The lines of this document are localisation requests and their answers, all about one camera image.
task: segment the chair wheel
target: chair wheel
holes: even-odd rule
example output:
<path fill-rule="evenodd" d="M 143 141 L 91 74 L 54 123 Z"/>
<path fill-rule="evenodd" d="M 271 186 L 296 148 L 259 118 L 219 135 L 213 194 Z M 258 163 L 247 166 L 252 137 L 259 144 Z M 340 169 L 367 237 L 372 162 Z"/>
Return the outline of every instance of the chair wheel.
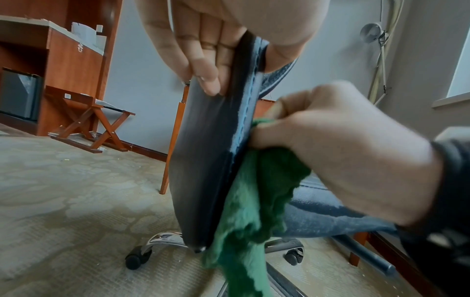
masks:
<path fill-rule="evenodd" d="M 284 259 L 292 266 L 302 263 L 304 260 L 304 251 L 301 248 L 288 251 Z"/>
<path fill-rule="evenodd" d="M 150 249 L 145 254 L 141 254 L 142 246 L 136 246 L 132 251 L 126 256 L 126 267 L 130 270 L 138 269 L 142 264 L 147 263 L 152 255 L 152 250 Z"/>

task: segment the green cloth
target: green cloth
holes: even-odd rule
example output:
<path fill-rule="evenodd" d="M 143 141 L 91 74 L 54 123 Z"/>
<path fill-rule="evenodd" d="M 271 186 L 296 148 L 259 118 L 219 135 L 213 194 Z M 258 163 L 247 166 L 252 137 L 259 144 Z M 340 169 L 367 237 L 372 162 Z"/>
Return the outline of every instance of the green cloth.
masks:
<path fill-rule="evenodd" d="M 256 126 L 266 120 L 257 120 Z M 285 204 L 310 174 L 290 150 L 249 150 L 225 200 L 203 265 L 220 267 L 230 297 L 270 296 L 264 243 L 275 229 L 284 230 Z"/>

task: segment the baseboard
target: baseboard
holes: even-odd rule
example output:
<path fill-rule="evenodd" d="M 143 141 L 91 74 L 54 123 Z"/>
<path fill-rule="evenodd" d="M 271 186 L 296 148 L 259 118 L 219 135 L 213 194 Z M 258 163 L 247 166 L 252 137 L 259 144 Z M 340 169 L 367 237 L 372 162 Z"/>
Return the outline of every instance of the baseboard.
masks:
<path fill-rule="evenodd" d="M 166 158 L 168 157 L 167 154 L 157 152 L 151 149 L 148 149 L 146 147 L 136 145 L 133 143 L 126 142 L 124 140 L 121 140 L 122 144 L 124 144 L 125 148 L 128 149 L 131 152 L 134 152 L 139 155 L 143 155 L 158 161 L 166 162 Z"/>
<path fill-rule="evenodd" d="M 410 257 L 397 249 L 383 236 L 377 232 L 372 232 L 368 241 L 385 260 L 396 267 L 401 276 L 403 276 L 418 293 L 426 297 L 444 296 L 441 291 L 427 280 L 418 268 L 416 268 L 416 265 Z"/>

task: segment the sleeve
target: sleeve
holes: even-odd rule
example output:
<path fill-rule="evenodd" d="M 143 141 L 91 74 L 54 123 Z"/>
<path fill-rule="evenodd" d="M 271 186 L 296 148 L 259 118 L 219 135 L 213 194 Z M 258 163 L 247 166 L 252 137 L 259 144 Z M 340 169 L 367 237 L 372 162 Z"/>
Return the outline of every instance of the sleeve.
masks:
<path fill-rule="evenodd" d="M 433 207 L 415 225 L 399 227 L 399 236 L 432 283 L 449 296 L 464 296 L 470 282 L 470 141 L 439 139 L 432 145 L 444 160 Z"/>

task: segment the wooden desk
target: wooden desk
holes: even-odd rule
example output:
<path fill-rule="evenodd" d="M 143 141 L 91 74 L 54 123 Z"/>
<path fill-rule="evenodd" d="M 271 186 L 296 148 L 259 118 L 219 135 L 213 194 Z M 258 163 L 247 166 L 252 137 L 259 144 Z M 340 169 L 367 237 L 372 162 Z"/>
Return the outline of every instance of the wooden desk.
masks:
<path fill-rule="evenodd" d="M 53 22 L 0 16 L 0 79 L 1 68 L 7 67 L 43 77 L 44 86 L 96 97 L 102 61 L 102 50 L 84 44 Z M 80 110 L 87 108 L 78 102 L 68 104 Z M 43 97 L 37 123 L 6 114 L 0 114 L 0 123 L 47 136 L 67 127 L 71 120 Z M 90 131 L 97 124 L 96 118 L 92 118 Z"/>

